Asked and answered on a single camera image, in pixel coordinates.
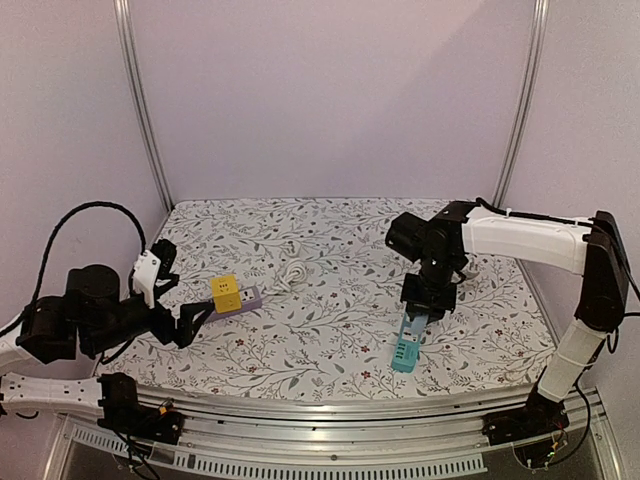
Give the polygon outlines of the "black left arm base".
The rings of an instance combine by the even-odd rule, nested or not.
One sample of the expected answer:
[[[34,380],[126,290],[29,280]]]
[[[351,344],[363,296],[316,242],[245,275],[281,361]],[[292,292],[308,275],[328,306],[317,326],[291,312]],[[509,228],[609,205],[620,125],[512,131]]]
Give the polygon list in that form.
[[[99,427],[123,436],[178,444],[185,416],[175,408],[172,398],[162,399],[158,405],[143,405],[136,381],[124,373],[103,375],[97,382],[101,387],[98,406],[102,409]]]

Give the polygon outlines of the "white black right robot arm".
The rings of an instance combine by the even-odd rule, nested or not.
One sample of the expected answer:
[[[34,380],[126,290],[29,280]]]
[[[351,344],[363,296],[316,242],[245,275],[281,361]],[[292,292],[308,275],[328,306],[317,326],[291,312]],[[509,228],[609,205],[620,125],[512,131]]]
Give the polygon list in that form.
[[[409,321],[432,323],[456,309],[458,287],[472,255],[510,258],[532,274],[549,270],[557,285],[577,287],[576,306],[555,352],[538,377],[537,397],[517,415],[517,427],[537,436],[556,417],[560,403],[599,356],[608,335],[627,318],[631,295],[639,293],[616,218],[553,216],[500,209],[478,197],[455,200],[429,219],[404,212],[393,219],[385,243],[419,266],[405,275],[401,301]]]

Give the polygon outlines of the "yellow cube plug adapter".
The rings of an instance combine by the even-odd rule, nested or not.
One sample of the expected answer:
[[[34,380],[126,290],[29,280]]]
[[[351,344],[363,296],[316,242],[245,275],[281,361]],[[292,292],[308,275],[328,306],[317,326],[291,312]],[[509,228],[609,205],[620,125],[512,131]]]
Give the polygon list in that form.
[[[215,311],[218,314],[226,314],[241,309],[240,291],[233,274],[212,278],[210,285]]]

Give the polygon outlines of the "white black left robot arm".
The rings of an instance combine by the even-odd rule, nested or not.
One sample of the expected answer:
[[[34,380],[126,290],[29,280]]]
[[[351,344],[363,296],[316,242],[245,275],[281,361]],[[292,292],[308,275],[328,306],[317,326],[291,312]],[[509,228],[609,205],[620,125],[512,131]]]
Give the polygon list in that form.
[[[75,215],[98,208],[123,214],[138,234],[140,250],[125,283],[127,298],[120,296],[123,284],[118,273],[103,264],[69,270],[62,295],[42,295],[49,257],[63,226]],[[106,351],[120,356],[146,333],[163,345],[190,346],[214,312],[215,303],[183,304],[177,315],[162,305],[162,296],[180,281],[172,270],[176,255],[176,246],[168,240],[147,244],[140,221],[123,205],[97,200],[71,209],[47,239],[30,301],[1,329],[2,372],[9,372],[15,363],[34,360],[48,365],[73,360],[77,354],[106,365]]]

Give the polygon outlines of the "blue cube adapter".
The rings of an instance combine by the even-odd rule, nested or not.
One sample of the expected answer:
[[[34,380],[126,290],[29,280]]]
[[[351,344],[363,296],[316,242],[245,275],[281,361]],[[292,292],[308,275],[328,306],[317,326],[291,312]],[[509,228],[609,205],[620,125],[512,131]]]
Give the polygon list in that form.
[[[429,323],[428,315],[409,316],[409,340],[413,343],[419,343],[426,326]]]

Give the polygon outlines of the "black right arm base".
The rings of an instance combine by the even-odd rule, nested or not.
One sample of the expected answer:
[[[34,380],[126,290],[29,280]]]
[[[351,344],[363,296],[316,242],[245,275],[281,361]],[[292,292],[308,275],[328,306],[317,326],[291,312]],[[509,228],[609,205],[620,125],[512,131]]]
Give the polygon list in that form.
[[[484,415],[481,433],[491,446],[524,441],[514,450],[516,460],[531,470],[546,468],[560,444],[552,435],[563,437],[569,426],[564,407],[563,401],[547,399],[534,386],[523,406]]]

